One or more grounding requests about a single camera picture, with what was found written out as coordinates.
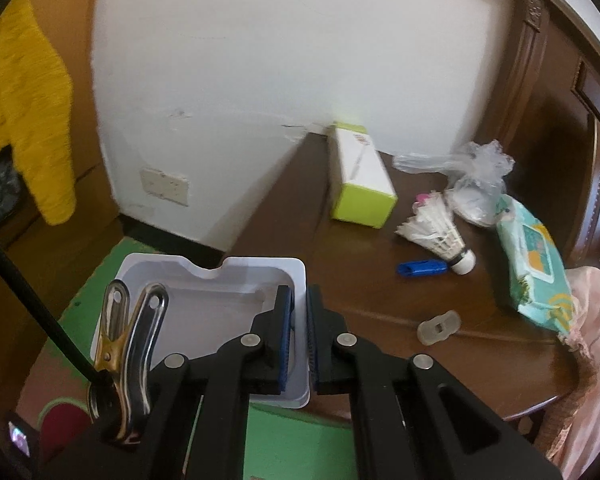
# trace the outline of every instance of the wooden table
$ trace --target wooden table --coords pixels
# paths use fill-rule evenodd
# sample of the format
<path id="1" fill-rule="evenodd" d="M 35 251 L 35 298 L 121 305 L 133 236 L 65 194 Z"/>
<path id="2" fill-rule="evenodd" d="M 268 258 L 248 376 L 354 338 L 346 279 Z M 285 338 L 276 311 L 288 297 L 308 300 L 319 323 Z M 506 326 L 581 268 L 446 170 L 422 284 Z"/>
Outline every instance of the wooden table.
<path id="1" fill-rule="evenodd" d="M 383 228 L 330 218 L 326 137 L 309 134 L 227 253 L 292 256 L 321 287 L 325 306 L 344 315 L 349 330 L 385 353 L 408 357 L 425 351 L 498 415 L 510 420 L 542 408 L 577 384 L 575 360 L 552 332 L 534 326 L 509 306 L 507 260 L 494 231 L 456 218 L 477 265 L 465 276 L 452 272 L 405 279 L 399 263 L 430 258 L 394 234 L 411 216 L 417 193 L 442 190 L 440 174 L 406 174 L 382 158 L 398 194 Z M 448 310 L 462 327 L 448 340 L 424 347 L 416 328 Z M 313 395 L 318 415 L 349 419 L 346 396 Z"/>

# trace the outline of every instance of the metal clip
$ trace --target metal clip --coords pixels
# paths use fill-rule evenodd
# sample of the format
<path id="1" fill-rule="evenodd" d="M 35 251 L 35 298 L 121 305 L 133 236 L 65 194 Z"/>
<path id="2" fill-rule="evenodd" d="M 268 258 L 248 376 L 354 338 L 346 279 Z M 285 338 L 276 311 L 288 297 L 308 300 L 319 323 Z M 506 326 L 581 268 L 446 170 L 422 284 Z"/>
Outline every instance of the metal clip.
<path id="1" fill-rule="evenodd" d="M 120 427 L 113 440 L 120 444 L 137 444 L 151 402 L 147 375 L 153 348 L 169 304 L 164 285 L 144 287 L 129 317 L 129 290 L 121 280 L 113 280 L 104 293 L 100 316 L 95 369 L 106 370 L 112 380 L 120 408 Z M 88 408 L 93 419 L 106 409 L 106 392 L 91 384 Z"/>

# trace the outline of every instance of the cardboard box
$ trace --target cardboard box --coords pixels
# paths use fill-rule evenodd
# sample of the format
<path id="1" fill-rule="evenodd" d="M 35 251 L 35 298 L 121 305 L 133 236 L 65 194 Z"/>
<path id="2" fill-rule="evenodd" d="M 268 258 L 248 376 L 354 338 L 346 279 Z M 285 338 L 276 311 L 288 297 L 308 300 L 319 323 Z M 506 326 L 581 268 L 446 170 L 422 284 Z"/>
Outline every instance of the cardboard box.
<path id="1" fill-rule="evenodd" d="M 384 163 L 363 126 L 329 131 L 331 217 L 379 229 L 398 200 Z"/>

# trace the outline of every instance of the electrical outlet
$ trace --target electrical outlet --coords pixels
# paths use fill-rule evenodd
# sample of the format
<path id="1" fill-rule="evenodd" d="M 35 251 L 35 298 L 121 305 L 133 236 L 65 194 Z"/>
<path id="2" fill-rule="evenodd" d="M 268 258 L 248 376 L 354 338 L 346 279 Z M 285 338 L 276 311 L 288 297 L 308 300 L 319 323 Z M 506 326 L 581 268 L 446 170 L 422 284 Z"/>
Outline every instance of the electrical outlet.
<path id="1" fill-rule="evenodd" d="M 159 196 L 181 205 L 189 205 L 189 181 L 180 176 L 167 175 L 160 170 L 140 170 L 142 189 L 150 195 Z"/>

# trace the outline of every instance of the clear plastic object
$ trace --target clear plastic object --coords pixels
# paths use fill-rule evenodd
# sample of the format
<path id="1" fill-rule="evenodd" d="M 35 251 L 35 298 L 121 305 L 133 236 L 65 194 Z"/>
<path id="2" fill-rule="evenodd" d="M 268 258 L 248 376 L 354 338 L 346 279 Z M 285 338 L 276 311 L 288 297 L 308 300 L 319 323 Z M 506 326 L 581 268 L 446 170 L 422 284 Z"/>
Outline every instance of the clear plastic object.
<path id="1" fill-rule="evenodd" d="M 449 177 L 445 197 L 449 206 L 466 221 L 481 227 L 495 225 L 495 205 L 505 192 L 502 178 L 514 160 L 497 140 L 488 144 L 469 142 L 449 155 L 395 155 L 393 166 L 406 173 L 443 173 Z"/>
<path id="2" fill-rule="evenodd" d="M 420 323 L 417 326 L 417 339 L 423 345 L 431 346 L 460 330 L 460 323 L 460 315 L 454 310 L 449 310 L 441 316 Z"/>

